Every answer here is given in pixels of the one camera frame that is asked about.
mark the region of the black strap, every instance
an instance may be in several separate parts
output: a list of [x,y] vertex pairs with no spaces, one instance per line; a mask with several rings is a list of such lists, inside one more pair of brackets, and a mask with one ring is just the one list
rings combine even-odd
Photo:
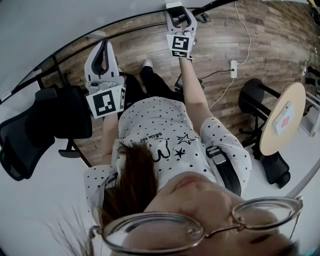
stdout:
[[[209,158],[212,159],[214,162],[222,180],[224,183],[224,186],[227,190],[233,192],[234,194],[241,196],[241,184],[238,178],[238,175],[228,158],[227,154],[223,152],[219,147],[217,146],[209,146],[206,149],[206,154]],[[221,157],[225,158],[224,161],[215,162],[214,158]]]

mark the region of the shoe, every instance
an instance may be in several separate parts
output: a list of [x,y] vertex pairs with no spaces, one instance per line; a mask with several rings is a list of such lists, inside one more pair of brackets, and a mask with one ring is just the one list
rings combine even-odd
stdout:
[[150,59],[146,59],[144,62],[143,62],[143,66],[142,67],[153,67],[152,66],[152,62],[151,62],[151,60]]

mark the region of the black star print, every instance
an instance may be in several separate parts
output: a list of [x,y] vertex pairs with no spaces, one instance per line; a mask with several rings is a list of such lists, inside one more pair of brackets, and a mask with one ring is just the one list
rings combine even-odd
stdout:
[[179,156],[181,158],[182,155],[184,155],[185,153],[185,150],[182,150],[182,148],[177,151],[177,150],[174,150],[176,152],[175,156]]
[[180,143],[182,143],[182,142],[185,142],[185,143],[188,143],[189,145],[191,145],[191,142],[192,142],[192,141],[195,141],[195,139],[189,138],[189,137],[188,137],[188,134],[186,134],[184,137],[179,137],[179,136],[177,136],[177,138],[178,138],[178,140],[179,140],[179,143],[178,143],[178,144],[180,144]]

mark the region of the white cable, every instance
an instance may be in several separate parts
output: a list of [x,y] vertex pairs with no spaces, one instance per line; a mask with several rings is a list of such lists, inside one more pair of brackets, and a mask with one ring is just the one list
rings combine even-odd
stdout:
[[250,51],[250,45],[251,45],[251,36],[249,35],[249,32],[248,32],[248,29],[247,29],[246,24],[244,24],[244,23],[242,22],[242,20],[240,19],[240,17],[239,17],[239,13],[238,13],[238,10],[237,10],[237,2],[236,2],[236,1],[234,2],[234,7],[235,7],[236,15],[238,15],[239,21],[244,25],[245,31],[246,31],[246,33],[248,34],[248,37],[249,37],[249,39],[250,39],[250,42],[249,42],[249,45],[248,45],[248,53],[247,53],[247,55],[246,55],[245,61],[242,62],[242,63],[238,63],[238,65],[242,65],[242,64],[245,64],[245,63],[247,62],[248,57],[249,57],[249,51]]
[[218,98],[213,104],[211,107],[209,107],[209,109],[211,109],[226,93],[226,91],[228,90],[228,88],[234,83],[234,78],[232,78],[232,82],[227,86],[227,88],[225,89],[224,93],[222,94],[222,96],[220,98]]

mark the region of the wall socket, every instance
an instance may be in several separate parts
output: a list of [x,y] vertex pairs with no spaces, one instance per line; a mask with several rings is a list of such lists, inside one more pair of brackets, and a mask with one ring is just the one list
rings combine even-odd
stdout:
[[238,64],[236,60],[230,61],[231,78],[237,78],[238,75]]

